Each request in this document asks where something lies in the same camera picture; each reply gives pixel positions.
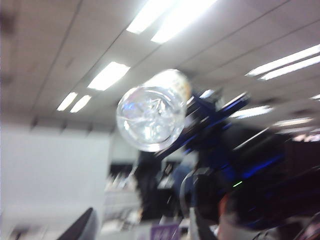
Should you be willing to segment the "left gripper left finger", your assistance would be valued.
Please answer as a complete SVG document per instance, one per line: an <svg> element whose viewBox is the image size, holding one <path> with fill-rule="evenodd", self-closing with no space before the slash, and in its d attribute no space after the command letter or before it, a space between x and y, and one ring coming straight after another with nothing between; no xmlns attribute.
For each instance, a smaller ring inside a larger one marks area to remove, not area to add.
<svg viewBox="0 0 320 240"><path fill-rule="evenodd" d="M98 227L97 211L90 207L57 240L95 240Z"/></svg>

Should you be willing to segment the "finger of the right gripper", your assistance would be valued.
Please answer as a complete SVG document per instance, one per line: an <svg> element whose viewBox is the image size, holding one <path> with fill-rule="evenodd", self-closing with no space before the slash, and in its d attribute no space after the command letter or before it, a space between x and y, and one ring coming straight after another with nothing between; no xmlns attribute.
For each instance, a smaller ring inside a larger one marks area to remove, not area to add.
<svg viewBox="0 0 320 240"><path fill-rule="evenodd" d="M189 145L195 148L198 144L203 144L206 138L216 136L221 132L227 130L231 126L231 122L226 119L212 121L210 119L203 119L194 126L183 130L177 140L169 147L157 151L154 156L157 160L163 160L176 150Z"/></svg>
<svg viewBox="0 0 320 240"><path fill-rule="evenodd" d="M202 117L218 115L229 117L245 107L249 101L250 96L247 92L225 102L222 89L193 90L191 99L187 103L186 116L195 114Z"/></svg>

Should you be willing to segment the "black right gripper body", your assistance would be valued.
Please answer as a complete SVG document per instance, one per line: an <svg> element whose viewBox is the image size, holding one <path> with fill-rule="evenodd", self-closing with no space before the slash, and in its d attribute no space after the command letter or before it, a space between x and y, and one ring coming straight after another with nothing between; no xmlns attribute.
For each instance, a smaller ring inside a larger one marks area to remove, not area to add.
<svg viewBox="0 0 320 240"><path fill-rule="evenodd" d="M242 184L254 188L268 187L286 175L286 143L288 136L269 128L258 129L235 124L216 136L207 137L195 148L198 168L208 168L214 189L222 195Z"/></svg>

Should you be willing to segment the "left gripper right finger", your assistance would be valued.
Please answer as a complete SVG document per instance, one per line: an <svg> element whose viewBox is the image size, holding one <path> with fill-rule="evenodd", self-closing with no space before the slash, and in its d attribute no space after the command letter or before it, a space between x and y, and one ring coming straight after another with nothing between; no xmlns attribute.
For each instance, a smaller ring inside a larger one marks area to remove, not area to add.
<svg viewBox="0 0 320 240"><path fill-rule="evenodd" d="M191 240L218 239L195 207L189 209L189 220L189 235Z"/></svg>

